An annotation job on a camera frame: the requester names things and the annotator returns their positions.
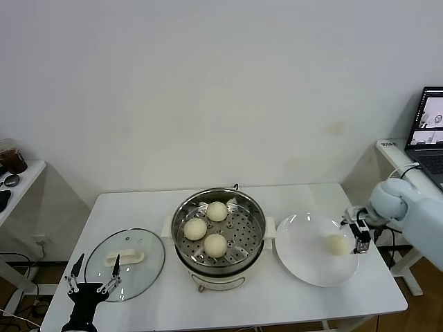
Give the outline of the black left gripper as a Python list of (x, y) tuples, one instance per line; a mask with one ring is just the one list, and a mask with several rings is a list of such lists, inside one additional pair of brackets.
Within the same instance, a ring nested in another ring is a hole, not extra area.
[(70, 314), (70, 322), (78, 324), (91, 324), (99, 303), (108, 299), (114, 289), (121, 283), (120, 278), (120, 255), (117, 255), (111, 279), (104, 284), (101, 283), (77, 283), (84, 253), (72, 266), (71, 272), (64, 276), (64, 280), (69, 286), (68, 297), (74, 303)]

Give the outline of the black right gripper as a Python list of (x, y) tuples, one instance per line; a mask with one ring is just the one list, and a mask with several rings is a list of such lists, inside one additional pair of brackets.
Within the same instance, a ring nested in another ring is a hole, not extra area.
[(339, 229), (342, 230), (347, 225), (349, 225), (355, 238), (354, 248), (352, 249), (351, 254), (360, 255), (367, 253), (372, 239), (368, 225), (362, 220), (350, 223), (348, 217), (342, 216)]

